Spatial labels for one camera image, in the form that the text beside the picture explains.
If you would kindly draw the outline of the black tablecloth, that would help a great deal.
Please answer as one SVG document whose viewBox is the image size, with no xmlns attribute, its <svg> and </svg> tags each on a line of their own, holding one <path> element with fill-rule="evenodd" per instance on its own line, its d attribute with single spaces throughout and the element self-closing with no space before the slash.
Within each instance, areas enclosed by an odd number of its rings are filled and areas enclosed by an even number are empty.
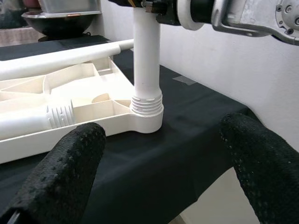
<svg viewBox="0 0 299 224">
<path fill-rule="evenodd" d="M 106 57 L 129 81 L 134 78 L 131 49 Z M 231 168 L 219 123 L 230 113 L 247 114 L 248 107 L 201 84 L 173 80 L 177 76 L 160 67 L 163 117 L 157 131 L 106 136 L 81 223 L 168 224 Z M 48 153 L 0 164 L 0 214 Z"/>
</svg>

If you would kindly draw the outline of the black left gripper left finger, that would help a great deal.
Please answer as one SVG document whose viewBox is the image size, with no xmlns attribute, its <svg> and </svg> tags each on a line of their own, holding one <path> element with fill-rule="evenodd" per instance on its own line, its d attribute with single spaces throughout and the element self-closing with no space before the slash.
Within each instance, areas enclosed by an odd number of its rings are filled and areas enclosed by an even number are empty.
<svg viewBox="0 0 299 224">
<path fill-rule="evenodd" d="M 63 136 L 0 214 L 0 224 L 79 224 L 105 144 L 105 130 L 93 122 Z"/>
</svg>

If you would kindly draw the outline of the white plastic table leg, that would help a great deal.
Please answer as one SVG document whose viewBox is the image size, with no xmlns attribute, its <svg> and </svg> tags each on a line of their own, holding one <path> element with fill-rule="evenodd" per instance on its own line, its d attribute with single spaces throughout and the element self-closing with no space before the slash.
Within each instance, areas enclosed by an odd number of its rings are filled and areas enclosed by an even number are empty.
<svg viewBox="0 0 299 224">
<path fill-rule="evenodd" d="M 159 85 L 160 24 L 144 8 L 134 8 L 134 94 L 131 110 L 141 116 L 163 111 Z"/>
<path fill-rule="evenodd" d="M 93 45 L 36 56 L 0 61 L 0 81 L 29 77 L 53 69 L 92 61 L 119 54 L 121 48 L 116 43 Z"/>
<path fill-rule="evenodd" d="M 134 39 L 105 43 L 102 44 L 102 47 L 108 56 L 114 56 L 121 53 L 123 50 L 133 49 Z"/>
<path fill-rule="evenodd" d="M 0 102 L 0 140 L 75 123 L 70 99 L 17 98 Z"/>
</svg>

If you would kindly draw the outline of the grey tape patch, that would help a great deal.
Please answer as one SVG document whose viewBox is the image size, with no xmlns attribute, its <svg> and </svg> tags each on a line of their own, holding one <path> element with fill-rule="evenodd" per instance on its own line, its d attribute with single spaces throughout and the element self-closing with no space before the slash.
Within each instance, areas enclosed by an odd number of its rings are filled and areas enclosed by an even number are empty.
<svg viewBox="0 0 299 224">
<path fill-rule="evenodd" d="M 177 77 L 174 77 L 173 80 L 184 83 L 186 85 L 193 85 L 196 83 L 196 81 L 193 81 L 185 76 L 177 76 Z"/>
</svg>

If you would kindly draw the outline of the black wok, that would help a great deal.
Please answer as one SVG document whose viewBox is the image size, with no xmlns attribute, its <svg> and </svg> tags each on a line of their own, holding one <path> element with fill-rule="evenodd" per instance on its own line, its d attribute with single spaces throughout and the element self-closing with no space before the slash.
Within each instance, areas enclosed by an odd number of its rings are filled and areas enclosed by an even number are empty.
<svg viewBox="0 0 299 224">
<path fill-rule="evenodd" d="M 46 15 L 41 11 L 23 13 L 22 18 L 37 32 L 51 38 L 81 36 L 91 25 L 95 14 Z"/>
</svg>

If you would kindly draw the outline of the white plastic children table top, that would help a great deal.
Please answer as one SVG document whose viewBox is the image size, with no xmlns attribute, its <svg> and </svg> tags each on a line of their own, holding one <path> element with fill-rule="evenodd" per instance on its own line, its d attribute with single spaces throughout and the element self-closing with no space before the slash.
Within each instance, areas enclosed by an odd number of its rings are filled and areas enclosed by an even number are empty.
<svg viewBox="0 0 299 224">
<path fill-rule="evenodd" d="M 134 87 L 109 57 L 52 73 L 0 81 L 0 102 L 17 98 L 70 99 L 76 123 L 0 140 L 0 164 L 50 151 L 77 126 L 94 122 L 106 136 L 136 131 L 152 133 L 162 125 L 163 111 L 141 116 L 130 108 Z"/>
</svg>

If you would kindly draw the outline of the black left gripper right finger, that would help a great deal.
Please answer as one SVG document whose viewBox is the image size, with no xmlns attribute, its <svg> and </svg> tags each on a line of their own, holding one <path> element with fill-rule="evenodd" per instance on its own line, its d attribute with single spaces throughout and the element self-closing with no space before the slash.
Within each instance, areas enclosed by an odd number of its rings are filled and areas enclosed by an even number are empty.
<svg viewBox="0 0 299 224">
<path fill-rule="evenodd" d="M 221 119 L 220 134 L 260 224 L 299 224 L 299 152 L 259 121 Z"/>
</svg>

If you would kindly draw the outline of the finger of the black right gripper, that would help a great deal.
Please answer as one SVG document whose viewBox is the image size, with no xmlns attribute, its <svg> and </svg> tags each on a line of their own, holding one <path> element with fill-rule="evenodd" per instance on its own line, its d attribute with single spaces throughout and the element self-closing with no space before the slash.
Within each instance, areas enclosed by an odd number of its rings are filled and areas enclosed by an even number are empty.
<svg viewBox="0 0 299 224">
<path fill-rule="evenodd" d="M 140 0 L 109 0 L 122 7 L 140 7 Z"/>
</svg>

